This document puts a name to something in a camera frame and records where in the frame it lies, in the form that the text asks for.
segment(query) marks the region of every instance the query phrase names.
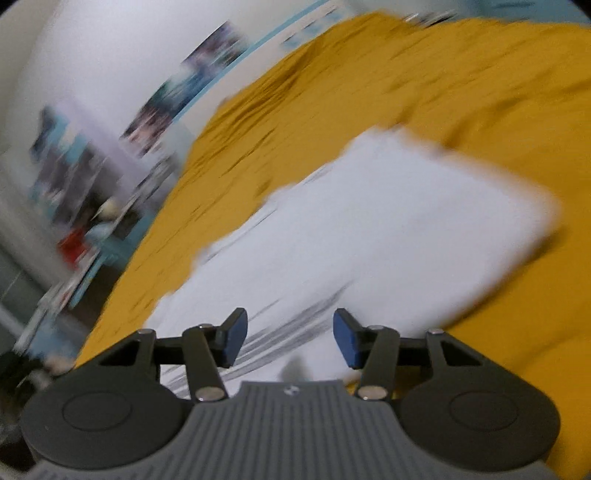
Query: wrinkled fabric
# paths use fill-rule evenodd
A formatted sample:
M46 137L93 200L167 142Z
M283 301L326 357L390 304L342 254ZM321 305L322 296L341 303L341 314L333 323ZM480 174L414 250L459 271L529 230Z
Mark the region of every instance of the wrinkled fabric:
M426 30L383 14L302 46L210 121L82 351L141 327L197 253L280 187L374 125L404 124L540 183L563 206L537 259L451 333L548 394L562 427L549 465L591 469L591 30L466 20ZM195 312L195 324L204 321ZM221 319L207 319L217 323Z

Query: ribbed gray surface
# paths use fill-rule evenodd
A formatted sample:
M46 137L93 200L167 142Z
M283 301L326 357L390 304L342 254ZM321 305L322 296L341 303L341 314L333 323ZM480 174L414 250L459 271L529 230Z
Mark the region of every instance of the ribbed gray surface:
M70 471L42 463L27 479L557 480L557 477L541 462L518 471L491 474L451 467L409 441L387 405L351 397L340 382L318 382L244 383L239 394L230 400L195 406L179 435L146 460L94 472Z

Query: metal pin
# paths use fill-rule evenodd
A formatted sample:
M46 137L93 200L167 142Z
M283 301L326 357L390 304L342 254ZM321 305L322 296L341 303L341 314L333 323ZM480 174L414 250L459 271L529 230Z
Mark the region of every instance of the metal pin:
M225 392L219 387L203 387L195 392L199 401L218 401L225 396Z
M357 390L357 396L363 400L383 400L388 396L388 390L379 385L366 385Z

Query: white pillow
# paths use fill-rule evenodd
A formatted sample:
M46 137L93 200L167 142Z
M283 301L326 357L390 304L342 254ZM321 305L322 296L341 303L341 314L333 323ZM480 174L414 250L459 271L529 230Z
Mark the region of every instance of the white pillow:
M557 213L548 194L509 174L403 130L371 129L203 252L145 326L177 336L244 307L248 337L222 372L230 393L242 380L350 381L332 335L336 308L422 336L524 262ZM183 368L163 369L161 381L187 396Z

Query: mustard bedspread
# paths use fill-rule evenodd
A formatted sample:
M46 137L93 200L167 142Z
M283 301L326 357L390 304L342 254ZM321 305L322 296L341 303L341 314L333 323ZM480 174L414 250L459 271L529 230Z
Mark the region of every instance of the mustard bedspread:
M79 363L141 327L197 252L275 189L373 125L505 167L563 202L547 249L451 333L546 392L562 418L549 464L591 470L591 30L468 20L419 30L371 14L337 25L232 99L111 295ZM195 312L195 324L215 322Z

